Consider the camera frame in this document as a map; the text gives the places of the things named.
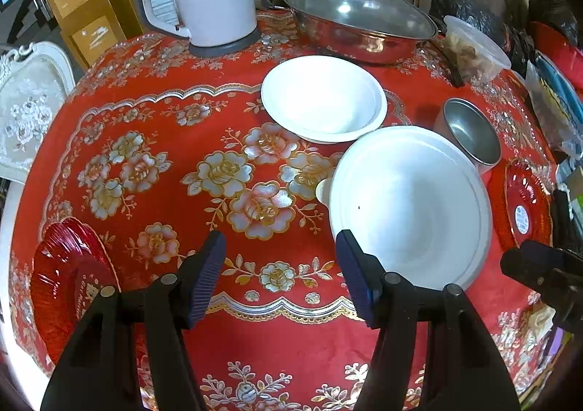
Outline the red glass flower plate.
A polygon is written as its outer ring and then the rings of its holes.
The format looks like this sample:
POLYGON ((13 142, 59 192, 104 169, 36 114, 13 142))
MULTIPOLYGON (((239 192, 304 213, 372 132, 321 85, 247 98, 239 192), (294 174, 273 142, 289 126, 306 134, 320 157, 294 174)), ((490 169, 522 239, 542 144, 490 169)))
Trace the red glass flower plate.
POLYGON ((101 288, 121 287, 101 239, 75 217, 46 228, 32 262, 30 286, 36 330, 52 362, 58 362, 101 288))

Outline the large white plate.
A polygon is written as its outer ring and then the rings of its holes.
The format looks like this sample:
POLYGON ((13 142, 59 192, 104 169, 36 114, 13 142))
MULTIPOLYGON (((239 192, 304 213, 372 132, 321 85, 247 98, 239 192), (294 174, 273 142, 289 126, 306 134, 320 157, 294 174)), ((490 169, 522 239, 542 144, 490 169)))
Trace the large white plate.
POLYGON ((493 221, 485 185, 447 138, 415 125, 355 141, 316 188, 331 232, 417 287, 468 288, 483 268, 493 221))

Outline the small white bowl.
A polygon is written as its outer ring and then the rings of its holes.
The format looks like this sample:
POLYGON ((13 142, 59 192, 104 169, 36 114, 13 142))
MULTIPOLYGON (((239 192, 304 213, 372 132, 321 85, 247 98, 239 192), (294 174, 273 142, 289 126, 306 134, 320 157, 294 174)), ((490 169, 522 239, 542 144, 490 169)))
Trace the small white bowl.
POLYGON ((261 101, 278 125, 318 144, 353 141, 387 114, 386 93, 369 71, 327 55, 278 64, 262 82, 261 101))

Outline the red plate with sticker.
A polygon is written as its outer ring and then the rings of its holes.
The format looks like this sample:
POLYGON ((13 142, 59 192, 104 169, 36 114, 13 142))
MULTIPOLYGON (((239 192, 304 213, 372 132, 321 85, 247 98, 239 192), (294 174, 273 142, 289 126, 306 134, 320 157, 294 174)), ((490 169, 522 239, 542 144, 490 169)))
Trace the red plate with sticker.
POLYGON ((525 240, 552 244, 551 202, 539 177, 518 158, 491 170, 487 190, 494 231, 504 251, 525 240))

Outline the clear plastic bag package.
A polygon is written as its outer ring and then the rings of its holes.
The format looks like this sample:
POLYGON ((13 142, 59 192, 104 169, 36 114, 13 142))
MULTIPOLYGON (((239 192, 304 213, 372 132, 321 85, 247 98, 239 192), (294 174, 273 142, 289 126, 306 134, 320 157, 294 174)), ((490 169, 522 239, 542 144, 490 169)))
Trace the clear plastic bag package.
POLYGON ((582 101, 558 67, 536 50, 528 60, 526 88, 548 145, 582 159, 582 101))

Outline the clear plastic food container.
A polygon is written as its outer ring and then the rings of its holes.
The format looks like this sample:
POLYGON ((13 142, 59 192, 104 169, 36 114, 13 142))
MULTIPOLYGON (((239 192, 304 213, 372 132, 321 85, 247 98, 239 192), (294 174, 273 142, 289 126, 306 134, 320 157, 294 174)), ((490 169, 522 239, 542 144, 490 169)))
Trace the clear plastic food container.
POLYGON ((508 55, 485 33, 454 16, 444 16, 444 22, 445 52, 464 81, 487 84, 501 71, 511 69, 508 55))

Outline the black plastic bag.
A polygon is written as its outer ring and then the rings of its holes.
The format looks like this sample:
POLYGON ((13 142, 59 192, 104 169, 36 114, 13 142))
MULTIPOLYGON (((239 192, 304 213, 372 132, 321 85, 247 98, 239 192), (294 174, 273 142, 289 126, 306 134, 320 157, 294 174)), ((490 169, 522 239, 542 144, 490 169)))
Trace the black plastic bag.
POLYGON ((441 21, 446 16, 457 17, 482 31, 508 55, 512 70, 526 76, 528 61, 535 53, 535 44, 525 28, 504 23, 501 17, 478 0, 431 0, 429 14, 441 21))

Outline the steel pot glass lid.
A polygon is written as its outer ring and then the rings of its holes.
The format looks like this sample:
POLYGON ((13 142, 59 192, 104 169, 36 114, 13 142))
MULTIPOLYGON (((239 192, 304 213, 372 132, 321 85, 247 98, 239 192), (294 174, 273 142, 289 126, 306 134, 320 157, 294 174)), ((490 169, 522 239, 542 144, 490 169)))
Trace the steel pot glass lid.
POLYGON ((288 9, 297 30, 324 50, 369 64, 404 61, 418 43, 434 39, 438 26, 404 0, 261 0, 288 9))

